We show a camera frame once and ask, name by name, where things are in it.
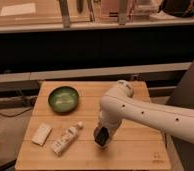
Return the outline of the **dark robot base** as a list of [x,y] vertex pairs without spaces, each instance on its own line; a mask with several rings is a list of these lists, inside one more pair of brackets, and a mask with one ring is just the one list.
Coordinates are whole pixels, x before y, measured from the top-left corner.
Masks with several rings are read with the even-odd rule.
[[[167,104],[194,109],[194,61],[182,76]],[[170,171],[194,171],[193,144],[168,134],[165,135],[165,143],[172,165]]]

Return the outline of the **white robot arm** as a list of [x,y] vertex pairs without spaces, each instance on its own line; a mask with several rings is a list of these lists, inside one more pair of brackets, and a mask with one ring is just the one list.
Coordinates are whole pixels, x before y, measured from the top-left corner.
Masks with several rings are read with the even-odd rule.
[[95,142],[106,147],[123,119],[135,121],[164,131],[194,144],[194,109],[160,105],[136,100],[132,85],[117,81],[99,100],[98,126],[94,130]]

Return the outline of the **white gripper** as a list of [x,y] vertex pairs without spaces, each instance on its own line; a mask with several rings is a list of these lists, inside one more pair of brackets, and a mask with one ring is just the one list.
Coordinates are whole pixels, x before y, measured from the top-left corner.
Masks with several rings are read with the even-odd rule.
[[99,114],[99,122],[98,128],[101,129],[102,127],[106,128],[109,137],[113,137],[117,129],[120,127],[122,120],[116,116],[108,114],[104,111],[101,111]]

